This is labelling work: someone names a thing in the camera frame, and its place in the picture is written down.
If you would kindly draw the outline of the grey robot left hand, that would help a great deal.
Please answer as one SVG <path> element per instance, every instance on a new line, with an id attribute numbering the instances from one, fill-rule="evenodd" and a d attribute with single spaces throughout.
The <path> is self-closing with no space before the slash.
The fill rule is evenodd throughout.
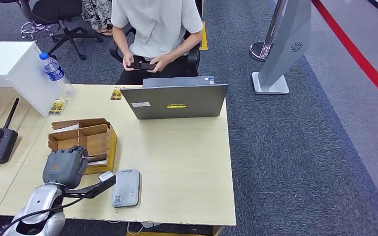
<path id="1" fill-rule="evenodd" d="M 51 152 L 43 170 L 43 182 L 61 184 L 69 189 L 78 187 L 87 168 L 88 157 L 84 146 Z"/>

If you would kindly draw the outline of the person's right hand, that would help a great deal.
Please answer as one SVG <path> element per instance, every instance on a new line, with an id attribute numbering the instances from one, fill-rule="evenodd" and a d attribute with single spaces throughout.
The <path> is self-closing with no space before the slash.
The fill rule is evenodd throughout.
<path id="1" fill-rule="evenodd" d="M 134 62 L 134 57 L 131 52 L 125 52 L 123 55 L 123 67 L 125 71 L 133 71 L 134 68 L 131 67 L 131 64 Z"/>

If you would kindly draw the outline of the person's left hand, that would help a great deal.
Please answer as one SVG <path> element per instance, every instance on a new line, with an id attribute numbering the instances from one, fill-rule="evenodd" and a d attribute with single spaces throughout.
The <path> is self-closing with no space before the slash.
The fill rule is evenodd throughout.
<path id="1" fill-rule="evenodd" d="M 152 70 L 148 70 L 150 73 L 161 72 L 172 60 L 172 57 L 167 55 L 160 55 L 150 61 L 150 65 L 155 67 Z"/>

